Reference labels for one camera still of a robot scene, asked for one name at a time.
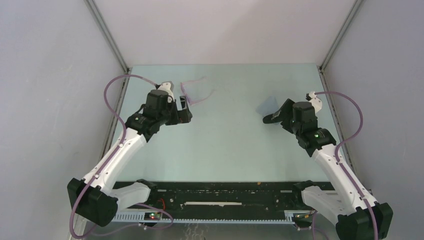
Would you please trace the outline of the blue cleaning cloth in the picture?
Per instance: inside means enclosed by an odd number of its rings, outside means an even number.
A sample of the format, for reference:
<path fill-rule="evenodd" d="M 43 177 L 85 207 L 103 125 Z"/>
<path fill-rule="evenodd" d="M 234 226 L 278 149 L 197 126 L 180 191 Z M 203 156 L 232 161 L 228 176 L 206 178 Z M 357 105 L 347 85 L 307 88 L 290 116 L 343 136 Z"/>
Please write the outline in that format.
<path fill-rule="evenodd" d="M 269 96 L 255 109 L 255 111 L 262 117 L 265 117 L 274 114 L 279 108 L 277 99 L 274 96 Z"/>

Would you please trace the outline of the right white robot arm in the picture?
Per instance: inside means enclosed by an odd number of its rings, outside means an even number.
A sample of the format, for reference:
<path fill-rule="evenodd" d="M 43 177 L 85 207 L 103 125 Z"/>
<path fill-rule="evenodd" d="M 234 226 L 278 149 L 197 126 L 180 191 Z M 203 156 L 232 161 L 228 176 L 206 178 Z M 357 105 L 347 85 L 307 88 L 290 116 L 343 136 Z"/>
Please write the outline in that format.
<path fill-rule="evenodd" d="M 339 197 L 336 200 L 308 180 L 294 186 L 291 204 L 297 209 L 308 206 L 316 210 L 335 226 L 341 240 L 383 240 L 393 210 L 370 194 L 341 157 L 332 134 L 318 126 L 316 114 L 322 107 L 318 97 L 299 102 L 288 98 L 276 112 L 262 119 L 264 124 L 280 124 L 295 135 L 298 145 L 323 170 Z"/>

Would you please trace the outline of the black glasses case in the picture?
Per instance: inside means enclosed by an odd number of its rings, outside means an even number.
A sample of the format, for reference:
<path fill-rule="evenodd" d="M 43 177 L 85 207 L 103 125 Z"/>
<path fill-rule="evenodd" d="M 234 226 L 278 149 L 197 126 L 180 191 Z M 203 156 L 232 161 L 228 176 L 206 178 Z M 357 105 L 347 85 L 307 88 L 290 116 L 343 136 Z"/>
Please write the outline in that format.
<path fill-rule="evenodd" d="M 263 117 L 263 119 L 262 119 L 262 122 L 263 122 L 264 124 L 279 124 L 279 123 L 281 123 L 282 121 L 283 121 L 283 120 L 282 120 L 279 116 L 274 117 L 274 115 L 273 115 L 273 114 L 266 115 L 266 116 L 264 116 L 264 117 Z"/>

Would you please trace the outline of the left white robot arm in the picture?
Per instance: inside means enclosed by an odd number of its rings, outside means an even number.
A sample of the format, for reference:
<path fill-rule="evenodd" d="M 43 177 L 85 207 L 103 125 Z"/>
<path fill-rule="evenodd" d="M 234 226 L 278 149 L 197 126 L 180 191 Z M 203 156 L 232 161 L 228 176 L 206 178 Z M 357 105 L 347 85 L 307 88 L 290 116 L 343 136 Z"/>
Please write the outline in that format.
<path fill-rule="evenodd" d="M 143 148 L 161 126 L 189 123 L 193 117 L 186 96 L 177 101 L 168 90 L 154 89 L 138 111 L 128 117 L 123 131 L 102 160 L 82 179 L 73 178 L 67 185 L 70 205 L 74 213 L 99 227 L 107 226 L 119 210 L 141 203 L 153 208 L 158 194 L 145 181 L 115 189 L 119 174 L 136 152 Z"/>

